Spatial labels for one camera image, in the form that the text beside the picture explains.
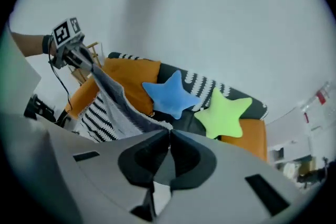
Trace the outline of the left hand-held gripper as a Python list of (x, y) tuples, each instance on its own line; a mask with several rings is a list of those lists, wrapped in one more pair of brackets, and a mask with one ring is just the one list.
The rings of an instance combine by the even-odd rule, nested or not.
[(52, 31), (56, 53), (49, 59), (49, 64), (57, 69), (66, 65), (92, 71), (93, 59), (83, 45), (85, 35), (81, 31), (76, 17), (67, 18)]

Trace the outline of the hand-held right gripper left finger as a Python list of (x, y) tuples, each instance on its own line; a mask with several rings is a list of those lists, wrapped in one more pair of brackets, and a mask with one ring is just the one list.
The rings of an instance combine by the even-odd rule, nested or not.
[(48, 130), (57, 164), (77, 205), (82, 224), (159, 224), (131, 213), (147, 190), (131, 185), (118, 166), (119, 155), (156, 131), (114, 142), (95, 143), (64, 129)]

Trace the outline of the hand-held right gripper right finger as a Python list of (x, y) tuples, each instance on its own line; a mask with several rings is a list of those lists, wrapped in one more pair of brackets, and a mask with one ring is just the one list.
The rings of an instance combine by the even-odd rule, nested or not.
[(282, 224), (302, 208), (305, 196), (280, 171), (248, 151), (209, 138), (171, 133), (171, 151), (199, 149), (194, 168), (181, 179), (196, 188), (173, 189), (157, 224)]

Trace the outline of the grey cloth garment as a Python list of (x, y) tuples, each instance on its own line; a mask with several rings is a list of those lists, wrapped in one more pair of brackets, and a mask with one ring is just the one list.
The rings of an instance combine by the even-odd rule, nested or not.
[(173, 130), (170, 123), (157, 121), (136, 110), (127, 100), (123, 86), (97, 65), (92, 65), (91, 73), (99, 93), (88, 107), (85, 118), (94, 121), (105, 135), (111, 133), (120, 140), (152, 131)]

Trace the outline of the person's left forearm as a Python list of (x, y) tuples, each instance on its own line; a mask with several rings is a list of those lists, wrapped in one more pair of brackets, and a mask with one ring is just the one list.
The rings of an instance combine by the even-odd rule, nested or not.
[[(11, 32), (11, 36), (25, 57), (43, 54), (42, 40), (44, 35), (24, 35)], [(56, 46), (55, 42), (52, 41), (50, 54), (54, 56), (55, 53), (56, 53)]]

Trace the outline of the wooden side table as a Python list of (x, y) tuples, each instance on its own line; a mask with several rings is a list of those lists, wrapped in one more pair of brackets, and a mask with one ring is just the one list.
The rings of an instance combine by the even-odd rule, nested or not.
[[(99, 59), (99, 55), (96, 52), (95, 46), (100, 45), (99, 42), (94, 42), (90, 45), (87, 46), (87, 49), (90, 52), (91, 57), (93, 58), (94, 63), (96, 63), (99, 67), (102, 67), (100, 59)], [(91, 76), (91, 73), (85, 69), (82, 68), (75, 68), (72, 66), (68, 67), (70, 70), (71, 75), (75, 78), (75, 80), (79, 83), (79, 85), (81, 86), (82, 84), (84, 84), (89, 77)]]

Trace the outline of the black wristband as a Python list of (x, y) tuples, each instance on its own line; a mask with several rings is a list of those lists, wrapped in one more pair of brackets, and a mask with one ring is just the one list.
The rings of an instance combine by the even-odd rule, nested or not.
[(52, 35), (45, 35), (42, 40), (42, 49), (43, 54), (50, 54), (50, 49), (52, 47), (53, 36)]

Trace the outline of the orange cushion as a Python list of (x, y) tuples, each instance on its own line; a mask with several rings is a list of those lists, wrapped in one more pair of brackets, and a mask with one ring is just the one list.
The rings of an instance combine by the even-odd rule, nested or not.
[(240, 119), (240, 127), (243, 135), (240, 138), (221, 136), (225, 143), (243, 148), (263, 161), (267, 162), (267, 137), (263, 120)]
[[(160, 66), (161, 62), (146, 59), (107, 58), (102, 70), (123, 86), (126, 98), (135, 109), (147, 116), (152, 116), (153, 101), (144, 90), (142, 83), (157, 83)], [(65, 111), (77, 119), (79, 114), (94, 101), (98, 91), (99, 88), (93, 76), (90, 76), (71, 97)]]

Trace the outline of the black metal stand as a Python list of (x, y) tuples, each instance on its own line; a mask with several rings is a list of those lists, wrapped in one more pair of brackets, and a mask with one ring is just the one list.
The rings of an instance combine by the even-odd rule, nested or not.
[(33, 94), (28, 101), (27, 107), (24, 111), (24, 116), (36, 120), (37, 115), (39, 115), (55, 123), (56, 118), (54, 113), (54, 110), (39, 99), (37, 94)]

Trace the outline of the green star pillow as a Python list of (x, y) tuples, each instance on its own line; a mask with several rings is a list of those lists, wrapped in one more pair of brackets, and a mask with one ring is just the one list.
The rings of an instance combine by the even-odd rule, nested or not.
[(252, 98), (227, 99), (219, 88), (214, 88), (209, 107), (196, 112), (194, 116), (205, 128), (208, 138), (215, 139), (218, 136), (240, 138), (243, 131), (239, 119), (252, 102)]

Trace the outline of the blue star pillow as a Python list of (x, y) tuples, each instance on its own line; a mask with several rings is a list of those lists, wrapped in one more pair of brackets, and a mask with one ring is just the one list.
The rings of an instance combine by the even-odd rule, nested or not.
[(182, 85), (180, 70), (175, 71), (165, 83), (143, 82), (145, 92), (153, 101), (153, 110), (179, 120), (184, 110), (198, 105), (201, 99), (187, 92)]

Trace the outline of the clear water jug red label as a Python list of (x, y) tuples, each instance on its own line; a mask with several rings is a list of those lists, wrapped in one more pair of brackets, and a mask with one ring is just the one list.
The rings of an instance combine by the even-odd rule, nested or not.
[(329, 81), (315, 92), (302, 106), (304, 119), (307, 124), (312, 126), (323, 126), (330, 117), (330, 87)]

